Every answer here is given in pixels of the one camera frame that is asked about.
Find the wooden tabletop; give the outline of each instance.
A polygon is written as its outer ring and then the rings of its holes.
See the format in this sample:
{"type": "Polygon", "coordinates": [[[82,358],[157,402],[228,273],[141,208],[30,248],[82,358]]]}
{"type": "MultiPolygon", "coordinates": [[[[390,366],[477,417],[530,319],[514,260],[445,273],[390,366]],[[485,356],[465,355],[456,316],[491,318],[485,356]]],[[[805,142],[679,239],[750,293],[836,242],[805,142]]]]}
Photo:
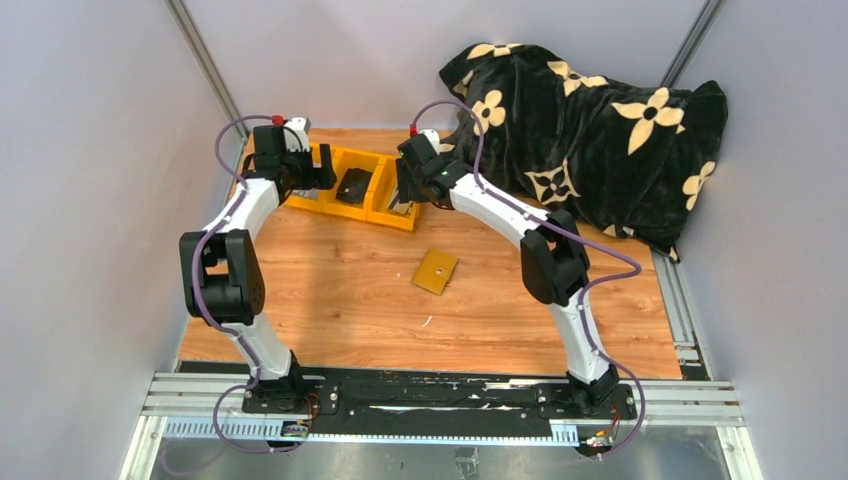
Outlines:
{"type": "MultiPolygon", "coordinates": [[[[315,129],[310,141],[395,154],[406,135],[315,129]]],[[[608,353],[637,375],[680,378],[649,249],[586,225],[580,231],[644,267],[636,278],[592,289],[608,353]]],[[[464,214],[426,205],[415,231],[405,232],[284,205],[265,223],[256,251],[265,311],[302,364],[525,374],[567,369],[547,308],[521,281],[518,251],[464,214]],[[442,295],[410,283],[430,247],[459,258],[442,295]]],[[[592,249],[589,256],[592,278],[628,268],[592,249]]],[[[242,361],[228,338],[199,319],[189,321],[180,358],[242,361]]]]}

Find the black item in bin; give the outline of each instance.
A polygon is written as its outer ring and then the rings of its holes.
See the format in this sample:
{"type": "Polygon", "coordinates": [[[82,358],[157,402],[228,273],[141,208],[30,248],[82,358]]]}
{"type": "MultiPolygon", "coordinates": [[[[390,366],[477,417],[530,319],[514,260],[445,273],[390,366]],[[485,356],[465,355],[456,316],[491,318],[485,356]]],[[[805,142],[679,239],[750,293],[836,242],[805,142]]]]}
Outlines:
{"type": "Polygon", "coordinates": [[[345,172],[339,188],[336,191],[336,200],[356,205],[365,201],[365,193],[368,192],[368,184],[371,183],[372,172],[361,168],[351,168],[345,172]]]}

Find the black blanket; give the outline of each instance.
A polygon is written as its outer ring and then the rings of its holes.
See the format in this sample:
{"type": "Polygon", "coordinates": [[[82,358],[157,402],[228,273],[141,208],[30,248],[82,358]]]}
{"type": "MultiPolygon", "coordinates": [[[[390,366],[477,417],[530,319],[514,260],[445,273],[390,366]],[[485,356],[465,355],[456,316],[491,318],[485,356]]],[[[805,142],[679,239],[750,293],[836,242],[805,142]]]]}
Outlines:
{"type": "MultiPolygon", "coordinates": [[[[679,261],[674,244],[715,168],[727,120],[716,82],[639,88],[580,75],[520,44],[472,45],[439,76],[481,117],[486,179],[679,261]]],[[[441,151],[471,163],[479,133],[460,111],[441,151]]]]}

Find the floral pattern blanket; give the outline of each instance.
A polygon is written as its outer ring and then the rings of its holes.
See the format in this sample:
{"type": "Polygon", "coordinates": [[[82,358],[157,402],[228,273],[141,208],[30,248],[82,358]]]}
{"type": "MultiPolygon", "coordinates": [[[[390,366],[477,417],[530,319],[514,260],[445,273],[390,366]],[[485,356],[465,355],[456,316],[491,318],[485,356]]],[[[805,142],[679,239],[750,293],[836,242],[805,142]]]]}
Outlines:
{"type": "Polygon", "coordinates": [[[442,155],[472,163],[497,187],[567,209],[608,235],[679,261],[675,242],[716,165],[727,101],[715,81],[640,88],[581,75],[535,45],[472,45],[439,72],[460,111],[442,155]]]}

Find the white wall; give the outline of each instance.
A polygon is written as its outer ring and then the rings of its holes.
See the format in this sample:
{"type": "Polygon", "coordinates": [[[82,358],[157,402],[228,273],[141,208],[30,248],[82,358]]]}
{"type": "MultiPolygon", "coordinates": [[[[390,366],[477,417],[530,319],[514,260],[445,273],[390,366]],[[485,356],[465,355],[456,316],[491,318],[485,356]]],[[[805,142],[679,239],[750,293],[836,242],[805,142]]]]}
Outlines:
{"type": "Polygon", "coordinates": [[[0,65],[3,477],[117,478],[225,118],[161,1],[3,2],[0,65]]]}
{"type": "MultiPolygon", "coordinates": [[[[438,71],[477,42],[535,43],[584,74],[659,84],[701,0],[189,0],[242,113],[402,127],[448,98],[438,71]]],[[[450,108],[431,114],[452,124],[450,108]]]]}
{"type": "Polygon", "coordinates": [[[680,253],[768,479],[848,469],[846,19],[841,0],[728,0],[681,79],[728,96],[680,253]]]}

